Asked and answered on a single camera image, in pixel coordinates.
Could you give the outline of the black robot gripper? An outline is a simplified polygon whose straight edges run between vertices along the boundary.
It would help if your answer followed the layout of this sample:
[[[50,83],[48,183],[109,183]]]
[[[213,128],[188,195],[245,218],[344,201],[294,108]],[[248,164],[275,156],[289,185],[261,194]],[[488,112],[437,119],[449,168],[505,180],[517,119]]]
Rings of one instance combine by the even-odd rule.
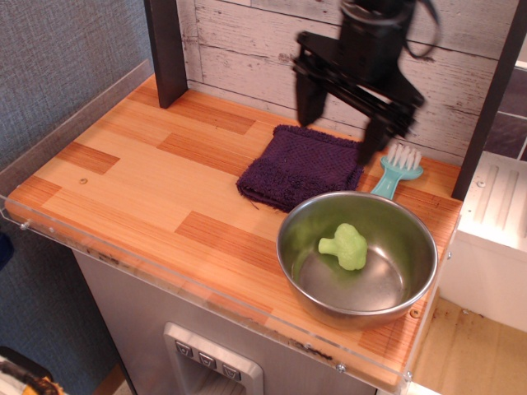
[[[413,19],[414,1],[343,1],[338,38],[309,31],[297,36],[294,60],[298,123],[307,127],[333,95],[366,115],[359,165],[370,163],[393,135],[403,136],[424,103],[399,70],[399,57]]]

